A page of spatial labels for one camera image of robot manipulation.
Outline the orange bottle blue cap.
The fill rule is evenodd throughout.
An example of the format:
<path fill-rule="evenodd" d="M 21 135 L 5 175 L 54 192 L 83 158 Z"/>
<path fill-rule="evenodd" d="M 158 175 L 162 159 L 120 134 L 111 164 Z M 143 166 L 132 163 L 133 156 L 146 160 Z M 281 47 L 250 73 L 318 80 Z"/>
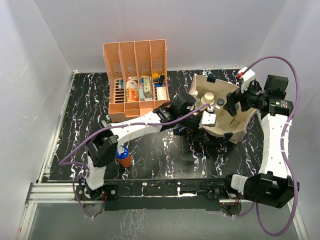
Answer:
<path fill-rule="evenodd" d="M 120 146 L 116 150 L 116 157 L 124 168 L 129 168 L 133 164 L 129 150 L 125 146 Z"/>

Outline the tall clear square bottle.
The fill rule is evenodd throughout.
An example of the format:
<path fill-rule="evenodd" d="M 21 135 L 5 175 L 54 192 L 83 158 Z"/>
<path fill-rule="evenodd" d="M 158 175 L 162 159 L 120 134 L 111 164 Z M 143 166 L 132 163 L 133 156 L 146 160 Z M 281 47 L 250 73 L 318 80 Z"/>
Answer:
<path fill-rule="evenodd" d="M 221 109 L 225 104 L 225 100 L 223 98 L 218 98 L 216 101 L 216 106 L 218 109 Z"/>

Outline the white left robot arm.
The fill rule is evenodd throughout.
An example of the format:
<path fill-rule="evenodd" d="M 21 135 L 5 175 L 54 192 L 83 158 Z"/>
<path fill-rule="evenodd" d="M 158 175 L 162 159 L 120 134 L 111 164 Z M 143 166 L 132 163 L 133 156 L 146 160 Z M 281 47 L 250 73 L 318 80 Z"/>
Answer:
<path fill-rule="evenodd" d="M 100 129 L 85 144 L 89 167 L 85 177 L 86 194 L 93 200 L 103 195 L 105 171 L 107 165 L 115 158 L 121 160 L 125 168 L 131 166 L 125 143 L 148 134 L 173 129 L 177 124 L 191 129 L 198 128 L 198 119 L 188 116 L 179 120 L 195 108 L 195 97 L 185 93 L 131 120 L 111 124 L 100 123 Z"/>

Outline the small white capped bottle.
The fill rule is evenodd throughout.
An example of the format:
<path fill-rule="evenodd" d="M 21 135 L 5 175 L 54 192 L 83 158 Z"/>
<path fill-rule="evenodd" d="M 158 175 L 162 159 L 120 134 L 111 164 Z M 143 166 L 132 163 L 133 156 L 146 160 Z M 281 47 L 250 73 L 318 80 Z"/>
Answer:
<path fill-rule="evenodd" d="M 193 93 L 192 93 L 192 96 L 195 98 L 195 99 L 198 99 L 198 95 L 199 95 L 199 92 L 197 90 L 195 90 Z"/>

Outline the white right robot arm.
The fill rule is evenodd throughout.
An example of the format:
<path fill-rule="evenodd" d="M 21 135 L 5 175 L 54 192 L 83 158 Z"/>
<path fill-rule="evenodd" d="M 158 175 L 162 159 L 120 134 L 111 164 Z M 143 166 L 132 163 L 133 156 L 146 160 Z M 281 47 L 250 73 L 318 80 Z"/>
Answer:
<path fill-rule="evenodd" d="M 289 142 L 289 130 L 284 127 L 294 109 L 293 102 L 285 99 L 289 80 L 268 75 L 265 86 L 261 87 L 255 76 L 240 73 L 238 78 L 242 85 L 227 94 L 224 109 L 232 117 L 236 115 L 236 104 L 240 104 L 242 112 L 259 111 L 263 130 L 262 162 L 257 175 L 227 175 L 223 194 L 230 199 L 242 196 L 245 200 L 280 209 L 294 197 L 292 174 L 283 159 Z"/>

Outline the cream cylindrical bottle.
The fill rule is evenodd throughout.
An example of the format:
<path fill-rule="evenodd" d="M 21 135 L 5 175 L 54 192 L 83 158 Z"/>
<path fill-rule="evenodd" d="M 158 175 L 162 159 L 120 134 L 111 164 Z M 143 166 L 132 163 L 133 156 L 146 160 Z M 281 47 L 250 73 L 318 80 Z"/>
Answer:
<path fill-rule="evenodd" d="M 215 103 L 215 95 L 212 92 L 206 92 L 200 99 L 201 105 L 209 104 L 213 106 Z"/>

